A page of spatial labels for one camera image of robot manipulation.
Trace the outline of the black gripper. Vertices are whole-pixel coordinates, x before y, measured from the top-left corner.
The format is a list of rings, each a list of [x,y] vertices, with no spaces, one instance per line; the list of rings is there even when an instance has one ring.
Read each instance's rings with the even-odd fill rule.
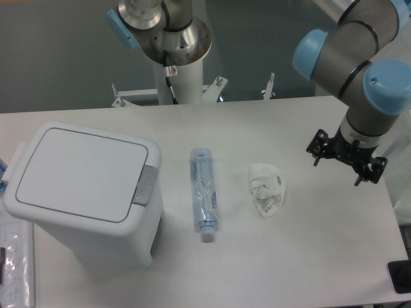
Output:
[[[341,133],[336,133],[331,138],[324,130],[319,129],[306,151],[314,158],[314,166],[323,158],[333,158],[352,166],[358,175],[354,186],[358,186],[361,182],[377,184],[387,166],[387,158],[372,157],[375,149],[376,146],[361,148],[356,141],[349,143]]]

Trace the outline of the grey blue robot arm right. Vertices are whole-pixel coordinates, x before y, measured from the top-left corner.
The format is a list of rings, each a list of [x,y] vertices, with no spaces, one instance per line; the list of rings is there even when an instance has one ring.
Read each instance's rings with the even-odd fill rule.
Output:
[[[372,154],[410,108],[410,65],[371,59],[409,19],[410,1],[350,1],[336,32],[312,30],[299,42],[293,67],[348,107],[334,137],[322,132],[309,145],[317,160],[334,158],[359,169],[386,164]]]

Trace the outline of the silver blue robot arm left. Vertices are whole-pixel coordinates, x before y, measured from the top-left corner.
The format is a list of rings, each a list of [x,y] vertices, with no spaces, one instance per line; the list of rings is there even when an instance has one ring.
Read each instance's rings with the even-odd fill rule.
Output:
[[[351,166],[359,182],[377,183],[387,165],[374,151],[395,116],[386,107],[377,75],[381,62],[371,58],[399,33],[400,6],[394,1],[350,1],[337,17],[337,32],[309,32],[293,55],[299,73],[347,106],[335,136],[319,130],[308,153],[315,160],[335,159]],[[197,57],[196,51],[183,55],[184,35],[196,44],[209,40],[200,36],[191,1],[120,1],[108,18],[126,44],[141,46],[160,64],[185,64]]]

